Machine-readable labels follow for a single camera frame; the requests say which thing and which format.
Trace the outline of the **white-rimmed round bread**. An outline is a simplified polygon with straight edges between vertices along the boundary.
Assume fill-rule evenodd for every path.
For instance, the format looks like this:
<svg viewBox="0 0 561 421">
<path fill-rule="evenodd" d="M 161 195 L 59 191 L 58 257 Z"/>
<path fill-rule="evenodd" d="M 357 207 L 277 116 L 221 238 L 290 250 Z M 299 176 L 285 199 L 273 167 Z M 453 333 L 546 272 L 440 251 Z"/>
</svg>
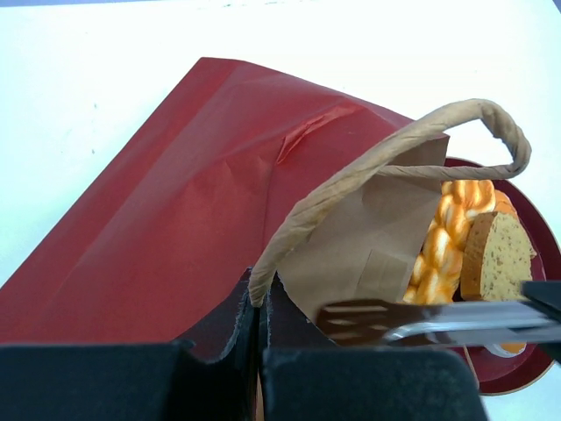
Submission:
<svg viewBox="0 0 561 421">
<path fill-rule="evenodd" d="M 485 345 L 485 349 L 500 358 L 514 358 L 526 349 L 526 343 L 505 343 L 505 344 L 489 344 Z"/>
</svg>

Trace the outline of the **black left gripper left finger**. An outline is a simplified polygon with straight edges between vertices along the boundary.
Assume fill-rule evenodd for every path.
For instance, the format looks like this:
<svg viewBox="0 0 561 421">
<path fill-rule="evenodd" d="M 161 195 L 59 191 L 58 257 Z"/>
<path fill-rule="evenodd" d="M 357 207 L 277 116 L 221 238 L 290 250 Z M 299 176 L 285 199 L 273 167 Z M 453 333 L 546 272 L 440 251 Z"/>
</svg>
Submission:
<svg viewBox="0 0 561 421">
<path fill-rule="evenodd" d="M 169 342 L 2 346 L 1 418 L 253 420 L 248 281 Z"/>
</svg>

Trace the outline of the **metal tongs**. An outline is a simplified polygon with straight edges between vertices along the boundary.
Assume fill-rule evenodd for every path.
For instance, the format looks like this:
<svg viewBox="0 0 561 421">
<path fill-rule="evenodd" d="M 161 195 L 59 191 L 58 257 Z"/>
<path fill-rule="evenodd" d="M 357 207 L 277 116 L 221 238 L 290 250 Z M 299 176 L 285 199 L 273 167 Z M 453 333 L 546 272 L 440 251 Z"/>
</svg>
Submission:
<svg viewBox="0 0 561 421">
<path fill-rule="evenodd" d="M 560 283 L 525 282 L 522 301 L 324 305 L 316 326 L 340 346 L 485 346 L 560 340 Z"/>
</svg>

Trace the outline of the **braided orange bread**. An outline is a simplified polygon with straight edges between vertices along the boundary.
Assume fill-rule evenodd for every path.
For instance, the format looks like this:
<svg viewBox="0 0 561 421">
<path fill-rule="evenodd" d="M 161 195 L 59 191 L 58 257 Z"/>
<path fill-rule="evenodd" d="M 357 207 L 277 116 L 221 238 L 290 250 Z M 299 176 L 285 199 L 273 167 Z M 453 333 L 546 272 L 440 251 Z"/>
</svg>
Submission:
<svg viewBox="0 0 561 421">
<path fill-rule="evenodd" d="M 474 219 L 493 211 L 494 184 L 489 180 L 443 182 L 437 210 L 417 255 L 403 302 L 450 303 L 459 285 L 465 242 Z"/>
</svg>

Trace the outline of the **herb bread slice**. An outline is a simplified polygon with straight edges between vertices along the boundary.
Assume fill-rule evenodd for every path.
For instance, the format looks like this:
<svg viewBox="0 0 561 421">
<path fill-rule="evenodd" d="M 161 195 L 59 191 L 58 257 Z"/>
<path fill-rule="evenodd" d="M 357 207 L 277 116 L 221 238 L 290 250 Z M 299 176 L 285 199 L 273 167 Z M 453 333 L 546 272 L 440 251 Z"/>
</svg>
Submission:
<svg viewBox="0 0 561 421">
<path fill-rule="evenodd" d="M 523 282 L 533 279 L 536 251 L 522 223 L 498 211 L 478 215 L 465 243 L 459 277 L 465 301 L 522 300 Z"/>
</svg>

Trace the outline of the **red brown paper bag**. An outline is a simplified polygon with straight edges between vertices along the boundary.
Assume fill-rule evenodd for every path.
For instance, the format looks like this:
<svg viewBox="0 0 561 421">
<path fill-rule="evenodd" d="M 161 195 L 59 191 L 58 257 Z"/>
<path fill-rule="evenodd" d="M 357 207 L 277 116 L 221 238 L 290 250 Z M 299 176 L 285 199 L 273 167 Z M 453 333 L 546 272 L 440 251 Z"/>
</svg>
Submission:
<svg viewBox="0 0 561 421">
<path fill-rule="evenodd" d="M 202 58 L 1 289 L 1 340 L 156 342 L 250 270 L 312 316 L 402 299 L 441 183 L 528 165 L 522 129 L 471 99 L 423 118 L 244 61 Z"/>
</svg>

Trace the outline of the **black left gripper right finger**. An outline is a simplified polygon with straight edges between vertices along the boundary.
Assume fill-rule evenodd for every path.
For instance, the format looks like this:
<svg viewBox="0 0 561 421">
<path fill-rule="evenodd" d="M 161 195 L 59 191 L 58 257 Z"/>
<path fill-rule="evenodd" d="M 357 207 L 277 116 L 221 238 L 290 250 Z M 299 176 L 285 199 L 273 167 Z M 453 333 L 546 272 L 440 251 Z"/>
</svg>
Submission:
<svg viewBox="0 0 561 421">
<path fill-rule="evenodd" d="M 266 420 L 487 418 L 472 372 L 450 351 L 337 346 L 275 279 L 260 310 Z"/>
</svg>

